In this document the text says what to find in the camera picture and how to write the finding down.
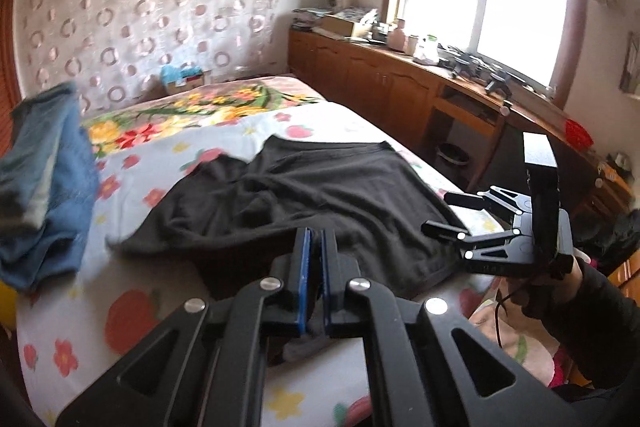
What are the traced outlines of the right forearm in dark sleeve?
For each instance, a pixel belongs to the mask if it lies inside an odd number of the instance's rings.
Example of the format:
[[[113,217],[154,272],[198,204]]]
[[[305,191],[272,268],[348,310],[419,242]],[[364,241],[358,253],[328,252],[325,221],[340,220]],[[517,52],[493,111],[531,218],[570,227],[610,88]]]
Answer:
[[[570,299],[541,315],[594,387],[639,384],[639,307],[603,274],[578,259],[580,284]]]

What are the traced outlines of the person's right hand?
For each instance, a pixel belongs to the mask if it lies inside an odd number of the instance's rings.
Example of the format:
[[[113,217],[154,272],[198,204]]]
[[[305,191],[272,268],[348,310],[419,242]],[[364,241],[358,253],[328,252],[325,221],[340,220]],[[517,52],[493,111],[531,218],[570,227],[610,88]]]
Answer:
[[[582,269],[575,257],[572,258],[570,272],[558,279],[550,274],[542,274],[530,280],[507,279],[508,294],[522,309],[540,310],[568,303],[582,286]]]

